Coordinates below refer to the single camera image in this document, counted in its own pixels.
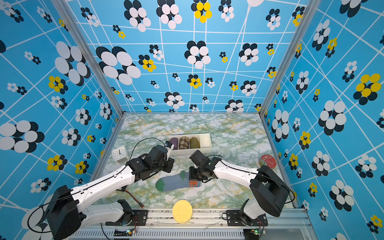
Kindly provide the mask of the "grey blue striped sock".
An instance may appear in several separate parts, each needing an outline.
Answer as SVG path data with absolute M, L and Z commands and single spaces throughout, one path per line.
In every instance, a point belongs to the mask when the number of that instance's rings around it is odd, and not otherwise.
M 181 171 L 179 174 L 160 178 L 155 187 L 160 192 L 169 192 L 184 188 L 198 188 L 201 183 L 189 179 L 189 172 Z

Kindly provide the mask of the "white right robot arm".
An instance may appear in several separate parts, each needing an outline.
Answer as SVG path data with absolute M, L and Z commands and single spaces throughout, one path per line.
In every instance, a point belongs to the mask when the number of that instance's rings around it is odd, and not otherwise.
M 284 181 L 268 166 L 245 168 L 230 164 L 220 156 L 205 156 L 195 151 L 190 160 L 194 166 L 189 169 L 189 178 L 207 183 L 213 179 L 227 180 L 249 188 L 254 198 L 246 200 L 239 210 L 239 219 L 245 226 L 251 226 L 264 214 L 279 217 L 292 192 Z

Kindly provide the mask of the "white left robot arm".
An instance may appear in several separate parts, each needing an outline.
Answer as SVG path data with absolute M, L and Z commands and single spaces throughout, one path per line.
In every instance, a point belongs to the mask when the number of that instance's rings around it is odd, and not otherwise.
M 157 145 L 148 154 L 131 159 L 116 171 L 88 184 L 69 189 L 58 188 L 45 210 L 51 234 L 55 240 L 64 240 L 82 227 L 102 223 L 128 225 L 133 211 L 125 200 L 113 204 L 94 203 L 106 195 L 140 180 L 146 180 L 160 171 L 170 173 L 174 159 L 170 158 L 174 145 L 167 141 Z

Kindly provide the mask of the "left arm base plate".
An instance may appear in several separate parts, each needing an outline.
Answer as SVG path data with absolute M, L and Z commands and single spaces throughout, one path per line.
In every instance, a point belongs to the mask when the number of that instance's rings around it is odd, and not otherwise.
M 145 226 L 148 218 L 148 210 L 132 210 L 124 215 L 116 222 L 106 222 L 106 226 Z

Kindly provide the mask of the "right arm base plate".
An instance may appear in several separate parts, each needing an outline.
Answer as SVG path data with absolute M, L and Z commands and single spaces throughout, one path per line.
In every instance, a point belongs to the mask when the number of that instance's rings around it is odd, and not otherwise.
M 240 210 L 227 210 L 223 218 L 230 227 L 267 227 L 269 225 L 265 214 L 251 219 Z

